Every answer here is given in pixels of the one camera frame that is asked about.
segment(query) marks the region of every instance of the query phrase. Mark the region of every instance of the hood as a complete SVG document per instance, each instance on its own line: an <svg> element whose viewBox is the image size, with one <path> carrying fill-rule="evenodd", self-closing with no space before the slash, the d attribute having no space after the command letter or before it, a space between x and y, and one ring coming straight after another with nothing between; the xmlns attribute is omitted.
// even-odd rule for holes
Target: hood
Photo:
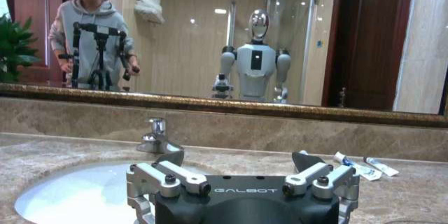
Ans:
<svg viewBox="0 0 448 224"><path fill-rule="evenodd" d="M97 16L102 16L102 15L109 15L109 14L113 14L115 13L118 10L115 9L114 7L114 4L110 0L103 0L103 3L99 7L99 9L95 11L95 12L89 12L83 5L82 5L82 2L81 0L73 0L73 5L74 5L74 8L78 12L83 13L83 14L95 14Z"/></svg>

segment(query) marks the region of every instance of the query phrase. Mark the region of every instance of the sink basin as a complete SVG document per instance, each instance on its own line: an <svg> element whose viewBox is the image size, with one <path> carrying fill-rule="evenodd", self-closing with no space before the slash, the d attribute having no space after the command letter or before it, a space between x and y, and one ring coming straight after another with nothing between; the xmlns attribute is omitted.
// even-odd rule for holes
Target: sink basin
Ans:
<svg viewBox="0 0 448 224"><path fill-rule="evenodd" d="M142 162L83 165L55 173L19 197L18 213L38 224L135 223L126 191L133 163ZM185 168L209 174L193 166Z"/></svg>

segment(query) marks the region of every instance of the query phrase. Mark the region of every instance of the white robot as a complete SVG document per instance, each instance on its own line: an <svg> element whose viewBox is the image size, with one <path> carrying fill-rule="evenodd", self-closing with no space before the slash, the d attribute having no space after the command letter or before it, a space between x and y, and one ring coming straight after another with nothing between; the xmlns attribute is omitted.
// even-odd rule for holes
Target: white robot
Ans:
<svg viewBox="0 0 448 224"><path fill-rule="evenodd" d="M241 99L251 101L266 101L266 88L271 75L278 70L274 102L287 103L289 89L285 87L291 56L286 49L278 52L263 43L270 27L269 13L258 9L250 19L253 40L235 51L233 46L226 46L222 55L221 74L214 84L215 98L230 97L234 86L230 84L230 73L237 61L238 75L241 76Z"/></svg>

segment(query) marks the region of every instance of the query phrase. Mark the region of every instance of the white towel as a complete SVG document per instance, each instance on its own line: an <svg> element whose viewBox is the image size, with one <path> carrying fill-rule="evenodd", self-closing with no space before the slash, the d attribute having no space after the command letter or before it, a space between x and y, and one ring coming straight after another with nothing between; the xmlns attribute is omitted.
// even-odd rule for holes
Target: white towel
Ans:
<svg viewBox="0 0 448 224"><path fill-rule="evenodd" d="M138 0L135 4L135 11L142 15L143 19L150 22L165 23L162 16L161 0Z"/></svg>
<svg viewBox="0 0 448 224"><path fill-rule="evenodd" d="M0 0L0 17L3 17L3 15L7 15L7 18L10 18L10 8L7 0Z"/></svg>

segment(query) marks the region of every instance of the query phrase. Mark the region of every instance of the tripod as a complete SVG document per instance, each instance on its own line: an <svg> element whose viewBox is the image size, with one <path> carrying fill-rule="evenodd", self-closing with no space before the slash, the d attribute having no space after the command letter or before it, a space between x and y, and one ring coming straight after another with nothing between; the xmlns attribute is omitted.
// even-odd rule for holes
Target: tripod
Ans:
<svg viewBox="0 0 448 224"><path fill-rule="evenodd" d="M121 45L119 45L119 57L126 68L126 72L123 75L125 80L131 80L131 74L129 71L129 62L125 53L125 40L127 38L127 33L111 27L99 26L97 24L81 24L79 22L74 23L74 54L73 55L59 55L61 59L74 59L74 75L73 75L73 88L78 88L79 82L79 41L81 41L81 31L86 30L94 33L94 38L97 41L97 49L99 51L99 63L98 69L95 69L91 73L89 84L93 90L97 90L97 79L98 79L98 89L99 90L111 90L113 80L111 80L111 73L105 69L105 51L106 51L106 44L110 36L119 36L121 37Z"/></svg>

